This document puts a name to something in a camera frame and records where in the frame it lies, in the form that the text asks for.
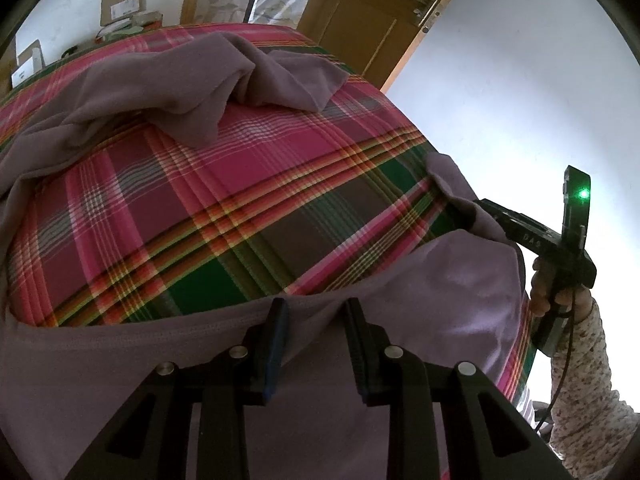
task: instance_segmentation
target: human hand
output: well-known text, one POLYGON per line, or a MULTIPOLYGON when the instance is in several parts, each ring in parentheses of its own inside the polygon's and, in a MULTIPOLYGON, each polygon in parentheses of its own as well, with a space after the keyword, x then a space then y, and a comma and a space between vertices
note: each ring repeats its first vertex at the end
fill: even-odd
MULTIPOLYGON (((529 309, 534 316, 544 316, 550 309, 549 289, 553 281, 553 273, 549 272, 550 266, 542 258, 536 258, 533 262, 533 270, 536 273, 531 280, 531 301, 529 309)), ((565 288, 556 294, 556 303, 571 308, 573 291, 565 288)), ((575 287, 575 314, 574 322, 580 323, 591 313, 591 291, 584 285, 575 287)))

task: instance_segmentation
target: label on box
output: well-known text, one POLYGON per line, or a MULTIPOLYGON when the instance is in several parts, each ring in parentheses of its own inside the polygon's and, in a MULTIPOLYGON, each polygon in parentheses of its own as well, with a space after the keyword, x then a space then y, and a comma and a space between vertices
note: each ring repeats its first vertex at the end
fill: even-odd
POLYGON ((30 57, 27 61, 20 65, 18 70, 11 74, 12 87, 17 87, 21 82, 27 80, 35 73, 36 70, 34 69, 34 59, 33 57, 30 57))
POLYGON ((123 0, 120 3, 111 6, 111 19, 117 20, 132 12, 140 10, 140 0, 123 0))

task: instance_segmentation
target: door handle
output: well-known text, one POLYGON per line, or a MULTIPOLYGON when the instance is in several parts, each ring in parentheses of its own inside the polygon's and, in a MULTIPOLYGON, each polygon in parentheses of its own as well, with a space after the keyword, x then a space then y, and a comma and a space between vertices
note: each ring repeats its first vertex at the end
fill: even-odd
POLYGON ((414 25, 422 27, 440 3, 440 0, 416 0, 415 2, 417 5, 414 9, 414 25))

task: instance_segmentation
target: plaid bed sheet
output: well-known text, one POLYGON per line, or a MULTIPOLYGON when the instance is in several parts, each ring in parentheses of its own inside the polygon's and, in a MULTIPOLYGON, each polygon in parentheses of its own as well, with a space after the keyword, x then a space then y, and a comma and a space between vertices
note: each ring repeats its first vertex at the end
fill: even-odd
MULTIPOLYGON (((98 60, 216 30, 348 70, 287 27, 163 28, 59 62, 18 89, 0 108, 0 150, 98 60)), ((10 250, 12 312, 32 326, 117 324, 347 286, 461 226, 425 172, 429 150, 355 74, 317 114, 229 103, 219 141, 201 150, 134 118, 38 186, 10 250)), ((534 355, 522 319, 498 384, 515 404, 534 355)))

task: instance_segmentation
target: cardboard box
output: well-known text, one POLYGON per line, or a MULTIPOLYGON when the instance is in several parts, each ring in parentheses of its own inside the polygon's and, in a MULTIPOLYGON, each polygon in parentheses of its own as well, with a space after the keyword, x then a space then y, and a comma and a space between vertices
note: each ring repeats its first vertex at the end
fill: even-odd
POLYGON ((39 40, 31 43, 20 53, 18 63, 20 64, 18 69, 11 74, 13 88, 44 68, 44 58, 42 57, 39 40))
POLYGON ((146 27, 151 23, 160 22, 162 26, 162 12, 158 10, 152 10, 151 12, 144 12, 143 14, 136 14, 131 17, 131 25, 139 25, 140 27, 146 27))
POLYGON ((100 0, 100 25, 104 27, 145 10, 146 0, 100 0))

